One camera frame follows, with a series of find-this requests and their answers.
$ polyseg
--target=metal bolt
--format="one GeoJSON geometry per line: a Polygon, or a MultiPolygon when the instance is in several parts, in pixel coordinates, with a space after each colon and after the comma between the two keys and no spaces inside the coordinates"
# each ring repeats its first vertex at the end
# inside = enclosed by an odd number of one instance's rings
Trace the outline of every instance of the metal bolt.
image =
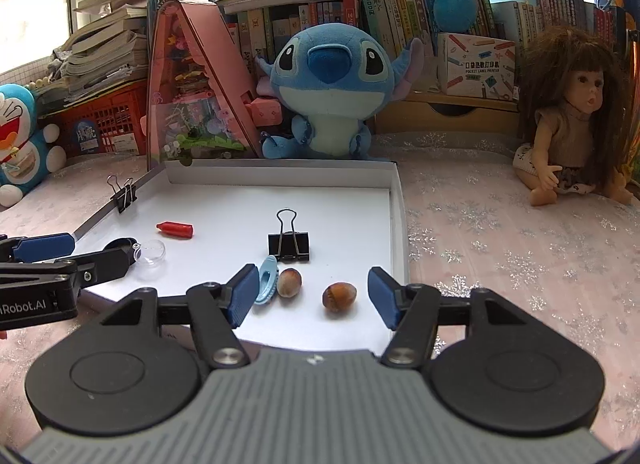
{"type": "Polygon", "coordinates": [[[410,365],[415,361],[415,351],[409,347],[399,347],[389,352],[389,361],[396,365],[410,365]]]}
{"type": "Polygon", "coordinates": [[[215,351],[213,354],[213,361],[219,365],[237,365],[242,361],[243,357],[244,354],[242,354],[238,349],[225,347],[215,351]]]}

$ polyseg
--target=doll face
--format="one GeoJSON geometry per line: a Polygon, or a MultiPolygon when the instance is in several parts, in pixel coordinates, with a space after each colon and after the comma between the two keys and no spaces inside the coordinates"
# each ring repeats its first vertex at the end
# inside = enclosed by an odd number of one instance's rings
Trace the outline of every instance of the doll face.
{"type": "Polygon", "coordinates": [[[580,112],[591,114],[602,107],[604,75],[601,70],[572,70],[564,98],[580,112]]]}

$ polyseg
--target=blue hair clip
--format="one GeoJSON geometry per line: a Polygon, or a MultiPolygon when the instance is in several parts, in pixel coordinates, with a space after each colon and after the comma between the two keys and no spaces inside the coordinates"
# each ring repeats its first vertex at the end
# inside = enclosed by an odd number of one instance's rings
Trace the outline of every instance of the blue hair clip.
{"type": "Polygon", "coordinates": [[[255,303],[264,305],[273,298],[276,293],[276,284],[278,282],[278,261],[273,255],[265,258],[260,266],[260,292],[255,303]]]}

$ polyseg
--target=plush nose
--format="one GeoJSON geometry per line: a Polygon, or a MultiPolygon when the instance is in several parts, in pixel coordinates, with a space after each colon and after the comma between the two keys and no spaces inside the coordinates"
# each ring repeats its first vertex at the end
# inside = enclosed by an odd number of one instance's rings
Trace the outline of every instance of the plush nose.
{"type": "Polygon", "coordinates": [[[314,48],[308,52],[306,63],[318,80],[335,83],[344,78],[351,69],[351,56],[343,48],[314,48]]]}

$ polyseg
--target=white box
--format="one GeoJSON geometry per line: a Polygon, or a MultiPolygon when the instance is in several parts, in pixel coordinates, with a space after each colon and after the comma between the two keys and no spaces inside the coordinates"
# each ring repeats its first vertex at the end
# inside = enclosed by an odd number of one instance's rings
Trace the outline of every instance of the white box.
{"type": "Polygon", "coordinates": [[[511,101],[515,43],[498,38],[438,34],[438,82],[449,96],[511,101]]]}
{"type": "MultiPolygon", "coordinates": [[[[254,306],[236,335],[248,345],[299,350],[369,349],[381,354],[391,333],[367,293],[367,275],[381,266],[400,284],[408,283],[408,240],[404,201],[395,164],[375,161],[294,161],[266,159],[196,160],[190,167],[169,161],[136,184],[136,201],[119,214],[103,207],[75,233],[74,253],[101,250],[120,237],[141,243],[161,238],[166,258],[157,270],[134,264],[127,275],[87,288],[81,301],[101,311],[139,287],[159,296],[184,295],[193,285],[224,283],[244,264],[260,266],[268,254],[268,234],[280,232],[276,213],[294,209],[296,231],[308,232],[310,261],[295,263],[302,275],[298,297],[279,297],[254,306]],[[192,224],[192,239],[162,237],[156,224],[192,224]],[[350,282],[358,295],[339,319],[322,307],[322,292],[334,282],[350,282]]],[[[290,231],[290,215],[282,215],[290,231]]],[[[287,264],[279,264],[280,270],[287,264]]],[[[191,348],[184,327],[165,334],[191,348]]]]}

